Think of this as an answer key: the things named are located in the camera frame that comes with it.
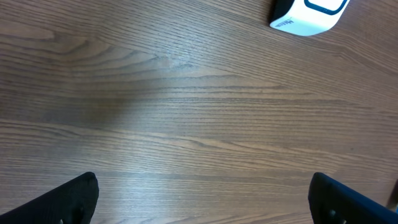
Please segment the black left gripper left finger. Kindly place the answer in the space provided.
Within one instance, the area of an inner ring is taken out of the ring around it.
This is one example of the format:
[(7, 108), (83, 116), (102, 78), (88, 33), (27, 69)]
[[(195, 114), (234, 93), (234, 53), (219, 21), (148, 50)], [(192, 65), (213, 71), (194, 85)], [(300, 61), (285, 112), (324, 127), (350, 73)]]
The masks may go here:
[(98, 180), (86, 172), (1, 215), (1, 224), (89, 224), (99, 197)]

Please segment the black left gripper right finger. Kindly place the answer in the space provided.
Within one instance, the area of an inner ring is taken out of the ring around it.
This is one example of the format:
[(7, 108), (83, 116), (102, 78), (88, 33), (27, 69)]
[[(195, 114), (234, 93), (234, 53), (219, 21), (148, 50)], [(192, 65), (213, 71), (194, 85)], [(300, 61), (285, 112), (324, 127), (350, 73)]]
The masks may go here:
[(314, 224), (397, 224), (397, 213), (324, 173), (314, 173), (308, 202)]

